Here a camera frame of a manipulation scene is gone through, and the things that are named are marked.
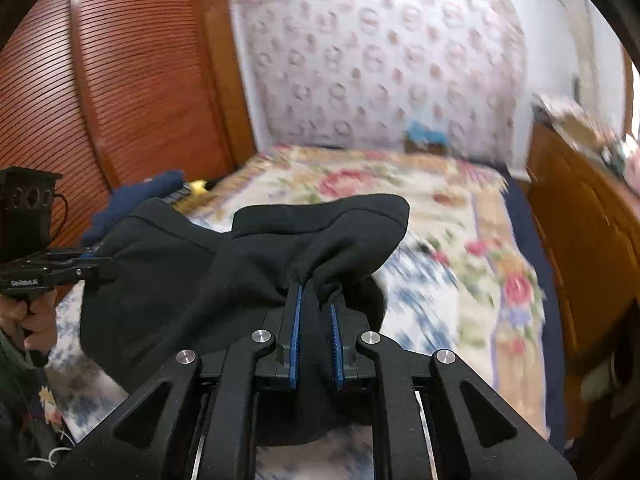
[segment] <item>patterned wallpaper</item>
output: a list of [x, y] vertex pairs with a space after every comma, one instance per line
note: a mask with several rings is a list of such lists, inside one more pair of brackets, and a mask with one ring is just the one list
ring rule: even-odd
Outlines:
[[237, 1], [275, 142], [401, 150], [418, 118], [460, 155], [511, 162], [511, 0]]

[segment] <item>person's hand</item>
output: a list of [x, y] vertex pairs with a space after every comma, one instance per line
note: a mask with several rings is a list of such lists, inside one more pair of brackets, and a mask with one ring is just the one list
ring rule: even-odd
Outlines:
[[[48, 352], [58, 340], [55, 300], [52, 290], [33, 300], [29, 309], [24, 301], [0, 294], [0, 328], [20, 350]], [[22, 329], [33, 333], [24, 338]]]

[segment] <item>black fabric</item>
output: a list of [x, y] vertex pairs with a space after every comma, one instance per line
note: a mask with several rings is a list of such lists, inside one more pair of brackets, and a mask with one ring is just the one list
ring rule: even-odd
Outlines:
[[335, 387], [330, 307], [345, 296], [380, 326], [383, 295], [370, 275], [404, 237], [408, 203], [395, 195], [318, 205], [249, 206], [232, 229], [191, 224], [161, 200], [143, 203], [105, 239], [118, 279], [85, 289], [81, 345], [128, 392], [177, 351], [206, 354], [261, 328], [268, 309], [303, 286], [293, 413], [262, 444], [308, 442], [354, 414]]

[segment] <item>floral bedspread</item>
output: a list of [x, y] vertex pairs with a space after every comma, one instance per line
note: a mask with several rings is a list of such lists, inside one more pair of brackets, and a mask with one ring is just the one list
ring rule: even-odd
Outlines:
[[[518, 251], [496, 171], [433, 155], [281, 146], [258, 155], [212, 191], [191, 220], [231, 228], [253, 204], [326, 202], [395, 193], [411, 206], [408, 232], [375, 274], [386, 293], [381, 332], [403, 348], [456, 351], [540, 434], [545, 423], [542, 291]], [[82, 285], [58, 307], [59, 341], [47, 369], [74, 437], [85, 436], [126, 393], [79, 347]], [[259, 479], [370, 479], [370, 428], [257, 454]]]

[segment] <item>white wall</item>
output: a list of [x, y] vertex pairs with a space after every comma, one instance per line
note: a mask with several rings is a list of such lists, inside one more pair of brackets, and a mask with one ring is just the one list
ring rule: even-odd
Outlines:
[[[518, 99], [514, 117], [514, 167], [523, 169], [529, 150], [531, 93], [554, 92], [571, 95], [571, 77], [577, 73], [575, 46], [568, 31], [564, 7], [558, 0], [512, 0], [527, 43], [527, 81]], [[270, 145], [248, 48], [244, 23], [234, 13], [234, 33], [239, 51], [246, 97], [259, 150]]]
[[600, 11], [589, 1], [595, 39], [600, 116], [617, 132], [625, 121], [626, 81], [622, 44]]

